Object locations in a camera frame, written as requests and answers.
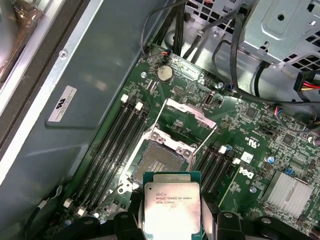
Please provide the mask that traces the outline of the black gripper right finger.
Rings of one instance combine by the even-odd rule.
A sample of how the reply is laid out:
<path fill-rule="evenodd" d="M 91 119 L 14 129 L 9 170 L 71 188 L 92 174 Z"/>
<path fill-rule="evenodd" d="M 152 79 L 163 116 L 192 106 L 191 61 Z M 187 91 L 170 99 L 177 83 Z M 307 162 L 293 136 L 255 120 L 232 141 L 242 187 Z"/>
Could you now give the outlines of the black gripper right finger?
<path fill-rule="evenodd" d="M 242 219 L 229 211 L 221 211 L 212 193 L 201 194 L 201 216 L 209 240 L 309 240 L 310 237 L 282 221 L 261 216 Z"/>

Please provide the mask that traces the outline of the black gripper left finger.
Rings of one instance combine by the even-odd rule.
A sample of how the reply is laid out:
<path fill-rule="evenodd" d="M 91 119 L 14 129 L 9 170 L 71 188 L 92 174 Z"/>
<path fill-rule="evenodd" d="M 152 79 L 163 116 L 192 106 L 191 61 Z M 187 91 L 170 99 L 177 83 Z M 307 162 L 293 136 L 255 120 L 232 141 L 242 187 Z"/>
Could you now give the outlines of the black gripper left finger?
<path fill-rule="evenodd" d="M 145 234 L 138 224 L 139 211 L 142 209 L 143 193 L 131 194 L 127 211 L 122 211 L 100 223 L 97 218 L 83 217 L 71 224 L 72 240 L 144 240 Z"/>

